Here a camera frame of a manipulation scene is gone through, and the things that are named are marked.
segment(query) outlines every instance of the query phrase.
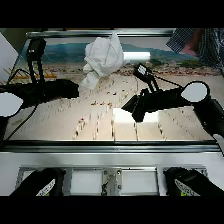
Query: metal bracket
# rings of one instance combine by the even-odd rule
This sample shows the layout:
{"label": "metal bracket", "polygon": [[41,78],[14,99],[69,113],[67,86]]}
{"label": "metal bracket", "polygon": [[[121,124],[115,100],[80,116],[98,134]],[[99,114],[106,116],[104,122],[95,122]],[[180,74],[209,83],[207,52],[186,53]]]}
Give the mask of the metal bracket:
{"label": "metal bracket", "polygon": [[122,169],[103,169],[102,196],[120,196],[122,189]]}

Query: white circular joint cover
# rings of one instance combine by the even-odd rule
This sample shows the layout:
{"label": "white circular joint cover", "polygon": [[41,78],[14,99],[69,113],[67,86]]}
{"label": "white circular joint cover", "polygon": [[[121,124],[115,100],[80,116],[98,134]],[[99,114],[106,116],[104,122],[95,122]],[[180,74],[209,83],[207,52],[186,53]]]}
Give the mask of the white circular joint cover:
{"label": "white circular joint cover", "polygon": [[0,93],[0,116],[10,117],[22,106],[23,100],[18,96],[4,92]]}
{"label": "white circular joint cover", "polygon": [[200,102],[208,95],[208,88],[202,82],[192,82],[187,85],[181,96],[189,102]]}

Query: beach-print table surface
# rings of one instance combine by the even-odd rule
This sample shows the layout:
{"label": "beach-print table surface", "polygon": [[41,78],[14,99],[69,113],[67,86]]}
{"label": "beach-print table surface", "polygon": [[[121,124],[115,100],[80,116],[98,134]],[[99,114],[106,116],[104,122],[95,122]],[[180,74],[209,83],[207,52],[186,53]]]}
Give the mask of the beach-print table surface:
{"label": "beach-print table surface", "polygon": [[[45,38],[42,57],[46,80],[70,79],[80,84],[84,79],[85,47],[96,37]],[[142,63],[155,74],[181,85],[202,80],[211,88],[211,95],[224,106],[224,79],[218,70],[202,66],[198,59],[176,54],[166,46],[169,37],[120,37],[124,52],[133,52],[133,59],[119,71],[102,78],[95,90],[79,88],[80,97],[59,99],[38,106],[35,114],[12,137],[14,140],[210,140],[201,127],[192,107],[169,109],[147,114],[142,123],[135,123],[121,108],[134,94],[147,85],[133,76],[139,63],[136,52],[150,52],[150,60]],[[24,48],[14,66],[28,70]],[[14,83],[31,82],[22,72]],[[175,88],[158,80],[161,88]],[[20,111],[9,120],[5,138],[29,115],[33,107]]]}

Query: white cloth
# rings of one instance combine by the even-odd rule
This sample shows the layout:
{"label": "white cloth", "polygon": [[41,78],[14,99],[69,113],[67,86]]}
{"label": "white cloth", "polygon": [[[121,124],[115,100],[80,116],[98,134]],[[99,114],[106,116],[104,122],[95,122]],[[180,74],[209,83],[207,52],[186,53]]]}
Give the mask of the white cloth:
{"label": "white cloth", "polygon": [[86,46],[83,71],[87,73],[81,86],[94,90],[99,79],[119,70],[123,65],[124,54],[117,34],[111,38],[97,37],[93,43]]}

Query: plaid shirt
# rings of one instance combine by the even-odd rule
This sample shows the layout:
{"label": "plaid shirt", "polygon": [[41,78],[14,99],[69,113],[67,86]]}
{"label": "plaid shirt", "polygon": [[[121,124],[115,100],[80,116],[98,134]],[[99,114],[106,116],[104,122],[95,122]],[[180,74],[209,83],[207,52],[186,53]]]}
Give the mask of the plaid shirt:
{"label": "plaid shirt", "polygon": [[[177,28],[167,46],[179,53],[191,39],[195,28]],[[224,28],[205,28],[197,52],[202,64],[213,68],[224,67]]]}

